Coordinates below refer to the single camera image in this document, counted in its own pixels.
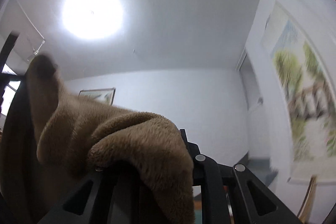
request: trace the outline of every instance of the painting of trees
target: painting of trees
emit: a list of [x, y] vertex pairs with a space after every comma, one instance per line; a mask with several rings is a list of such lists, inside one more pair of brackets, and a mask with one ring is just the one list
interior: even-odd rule
[[302, 68], [295, 54], [287, 50], [278, 50], [273, 58], [286, 100], [296, 95], [302, 83]]
[[324, 82], [325, 78], [323, 75], [323, 71], [321, 70], [316, 56], [307, 42], [305, 42], [305, 44], [303, 45], [303, 50], [305, 55], [305, 66], [307, 72], [315, 80]]

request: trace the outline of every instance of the metal rivet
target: metal rivet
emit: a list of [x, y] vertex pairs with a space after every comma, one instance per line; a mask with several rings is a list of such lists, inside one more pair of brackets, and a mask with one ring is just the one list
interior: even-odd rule
[[242, 165], [242, 164], [237, 164], [237, 165], [235, 166], [235, 169], [236, 169], [238, 172], [243, 172], [243, 171], [245, 171], [245, 166]]
[[205, 160], [205, 156], [202, 155], [202, 154], [198, 154], [198, 155], [196, 155], [195, 159], [196, 159], [197, 161], [204, 161], [204, 160]]

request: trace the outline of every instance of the brown towel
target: brown towel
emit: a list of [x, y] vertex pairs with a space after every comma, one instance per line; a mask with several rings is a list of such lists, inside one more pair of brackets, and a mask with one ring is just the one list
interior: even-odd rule
[[81, 177], [95, 166], [127, 161], [173, 224], [194, 223], [193, 162], [171, 121], [69, 94], [44, 55], [26, 76], [41, 164]]

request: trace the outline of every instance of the white wall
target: white wall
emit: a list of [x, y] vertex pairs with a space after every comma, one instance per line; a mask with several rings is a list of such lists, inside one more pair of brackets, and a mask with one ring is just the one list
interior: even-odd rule
[[247, 108], [236, 71], [141, 71], [71, 80], [66, 86], [74, 93], [116, 87], [113, 105], [164, 115], [218, 163], [233, 165], [248, 151]]
[[252, 67], [243, 66], [240, 70], [248, 100], [247, 130], [249, 139], [249, 158], [269, 158], [270, 142], [268, 120], [263, 104], [258, 104], [261, 97]]
[[[260, 0], [246, 50], [253, 65], [269, 122], [271, 164], [279, 169], [276, 195], [294, 212], [300, 209], [308, 184], [287, 183], [292, 158], [290, 121], [272, 61], [261, 46], [268, 16], [279, 2], [306, 32], [336, 83], [335, 0]], [[336, 202], [336, 185], [318, 185], [311, 223], [321, 223]]]

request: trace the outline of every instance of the framed picture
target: framed picture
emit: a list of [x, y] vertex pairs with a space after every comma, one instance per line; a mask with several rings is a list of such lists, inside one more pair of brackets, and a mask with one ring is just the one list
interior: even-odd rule
[[98, 102], [112, 105], [116, 89], [81, 90], [78, 96], [87, 96]]
[[327, 68], [295, 19], [274, 5], [262, 39], [287, 103], [292, 133], [291, 178], [335, 182], [336, 101]]

